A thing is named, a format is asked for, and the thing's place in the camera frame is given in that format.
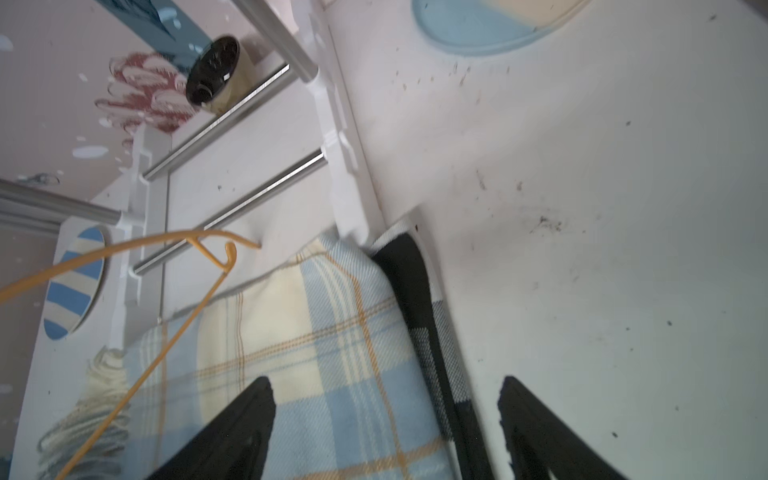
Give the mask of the small black bowl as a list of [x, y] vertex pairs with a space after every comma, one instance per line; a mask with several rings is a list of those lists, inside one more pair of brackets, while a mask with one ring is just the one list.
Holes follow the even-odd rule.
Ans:
[[254, 65], [241, 43], [233, 36], [217, 38], [202, 52], [187, 77], [188, 102], [222, 115], [255, 86]]

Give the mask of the black grey checkered scarf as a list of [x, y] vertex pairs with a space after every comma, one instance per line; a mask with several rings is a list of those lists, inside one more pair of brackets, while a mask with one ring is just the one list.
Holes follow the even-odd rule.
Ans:
[[403, 314], [454, 471], [460, 479], [493, 479], [439, 269], [418, 224], [404, 218], [389, 227], [371, 247], [371, 258]]

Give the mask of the white steel clothes rack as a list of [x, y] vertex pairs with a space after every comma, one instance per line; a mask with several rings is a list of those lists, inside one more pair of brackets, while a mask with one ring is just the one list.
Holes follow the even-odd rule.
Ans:
[[[275, 15], [261, 21], [267, 38], [289, 60], [226, 113], [177, 148], [148, 126], [138, 131], [135, 167], [125, 178], [122, 210], [36, 190], [1, 185], [4, 226], [58, 235], [57, 216], [120, 229], [124, 239], [168, 233], [188, 211], [198, 229], [221, 230], [319, 170], [330, 178], [329, 201], [339, 235], [370, 247], [385, 222], [360, 143], [338, 55], [319, 1], [296, 1], [299, 30], [290, 36]], [[189, 248], [176, 240], [137, 255], [129, 271], [163, 275]]]

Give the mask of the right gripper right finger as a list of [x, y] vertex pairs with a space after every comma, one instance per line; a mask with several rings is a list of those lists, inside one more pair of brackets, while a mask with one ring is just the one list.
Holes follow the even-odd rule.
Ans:
[[504, 378], [498, 409], [515, 478], [570, 480], [624, 477], [517, 378]]

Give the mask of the blue striped round plate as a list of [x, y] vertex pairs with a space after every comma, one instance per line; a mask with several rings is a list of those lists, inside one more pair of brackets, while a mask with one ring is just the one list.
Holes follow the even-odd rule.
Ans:
[[[66, 247], [60, 262], [76, 259], [107, 246], [102, 226], [82, 230]], [[100, 258], [49, 281], [42, 309], [43, 329], [51, 340], [74, 332], [89, 313], [100, 291], [106, 260]]]

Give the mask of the cream and blue plate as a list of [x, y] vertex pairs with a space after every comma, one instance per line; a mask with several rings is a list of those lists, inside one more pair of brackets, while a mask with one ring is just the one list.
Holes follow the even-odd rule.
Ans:
[[564, 26], [587, 1], [413, 1], [414, 21], [440, 50], [490, 56], [527, 46]]

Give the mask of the orange wooden hanger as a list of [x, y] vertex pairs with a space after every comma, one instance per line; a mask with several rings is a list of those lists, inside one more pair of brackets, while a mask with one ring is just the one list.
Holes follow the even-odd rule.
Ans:
[[176, 240], [217, 236], [244, 248], [260, 245], [234, 233], [219, 230], [176, 231], [143, 238], [135, 237], [98, 249], [86, 247], [82, 255], [40, 270], [1, 287], [1, 302], [12, 301], [60, 275], [74, 280], [83, 276], [74, 270], [106, 259], [108, 272], [97, 284], [99, 294], [80, 326], [62, 340], [52, 340], [39, 326], [30, 373], [19, 415], [19, 424], [10, 465], [12, 479], [34, 479], [39, 453], [37, 442], [43, 433], [75, 405], [87, 383], [86, 363], [104, 346], [121, 348], [146, 329], [157, 324], [162, 313], [163, 275], [149, 273], [139, 278], [129, 271], [135, 257], [152, 247]]

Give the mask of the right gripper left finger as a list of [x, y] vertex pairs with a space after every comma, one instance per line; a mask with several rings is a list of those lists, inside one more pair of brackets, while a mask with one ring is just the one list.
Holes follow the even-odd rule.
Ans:
[[254, 380], [152, 479], [260, 479], [276, 417], [271, 383]]

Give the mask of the blue cream plaid scarf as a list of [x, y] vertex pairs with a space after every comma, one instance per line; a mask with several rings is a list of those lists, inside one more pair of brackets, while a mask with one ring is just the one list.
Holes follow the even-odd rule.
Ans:
[[38, 441], [52, 479], [145, 479], [259, 377], [274, 392], [268, 479], [450, 479], [454, 462], [384, 272], [334, 233], [270, 274], [90, 362]]

